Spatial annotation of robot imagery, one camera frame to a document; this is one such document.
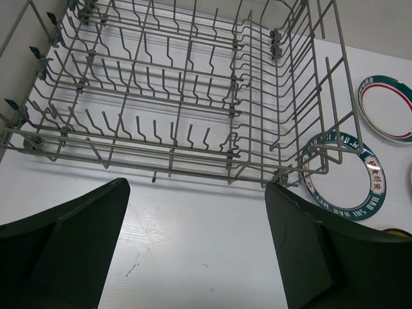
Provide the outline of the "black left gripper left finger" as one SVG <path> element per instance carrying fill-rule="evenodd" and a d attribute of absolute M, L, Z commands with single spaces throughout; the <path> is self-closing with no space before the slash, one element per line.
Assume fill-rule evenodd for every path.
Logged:
<path fill-rule="evenodd" d="M 97 308 L 122 228 L 129 182 L 1 226 L 1 308 Z"/>

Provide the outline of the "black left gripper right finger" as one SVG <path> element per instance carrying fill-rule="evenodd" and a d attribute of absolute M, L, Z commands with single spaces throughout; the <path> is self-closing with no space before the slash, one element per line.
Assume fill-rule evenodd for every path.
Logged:
<path fill-rule="evenodd" d="M 279 184 L 265 189 L 289 308 L 410 308 L 411 239 L 326 211 Z"/>

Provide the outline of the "yellow patterned plate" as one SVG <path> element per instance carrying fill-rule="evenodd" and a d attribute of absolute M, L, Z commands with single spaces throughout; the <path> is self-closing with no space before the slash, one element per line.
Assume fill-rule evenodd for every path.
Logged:
<path fill-rule="evenodd" d="M 393 229 L 393 228 L 384 229 L 384 232 L 387 232 L 389 234 L 393 234 L 393 235 L 396 235 L 396 236 L 400 236 L 400 237 L 405 237 L 405 238 L 411 238 L 412 237 L 411 233 L 406 232 L 406 231 L 401 230 L 401 229 Z"/>

